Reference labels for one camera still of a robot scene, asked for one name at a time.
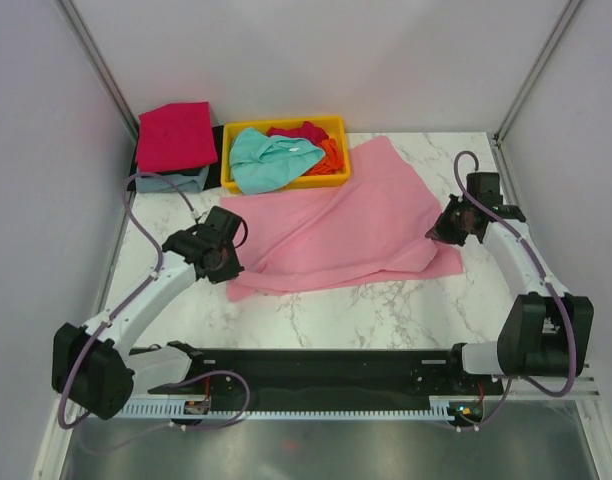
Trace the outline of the pink t shirt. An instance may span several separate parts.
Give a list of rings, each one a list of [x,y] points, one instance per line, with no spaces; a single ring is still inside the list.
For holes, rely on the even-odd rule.
[[[426,235],[439,201],[391,141],[371,139],[350,161],[340,187],[222,199],[249,232],[238,250],[244,270],[226,287],[230,301],[462,273],[460,252]]]

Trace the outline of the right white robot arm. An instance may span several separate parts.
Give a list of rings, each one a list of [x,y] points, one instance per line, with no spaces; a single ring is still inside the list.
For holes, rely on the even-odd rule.
[[[453,392],[469,392],[480,375],[568,378],[580,375],[592,326],[589,298],[570,293],[548,268],[516,205],[505,205],[497,173],[466,177],[426,237],[463,246],[470,236],[493,256],[514,301],[495,341],[458,344],[461,359],[444,368]]]

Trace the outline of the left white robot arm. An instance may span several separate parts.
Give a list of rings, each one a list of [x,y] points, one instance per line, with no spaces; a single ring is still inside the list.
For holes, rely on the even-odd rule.
[[[191,347],[173,342],[133,354],[137,340],[181,293],[206,279],[220,284],[243,271],[237,250],[249,228],[239,215],[222,207],[197,216],[192,226],[156,244],[156,262],[117,304],[100,311],[81,326],[70,323],[53,339],[52,387],[60,394],[58,422],[64,429],[79,424],[66,418],[73,402],[86,414],[107,420],[135,394],[159,387],[194,393],[205,382],[205,369],[195,363]]]

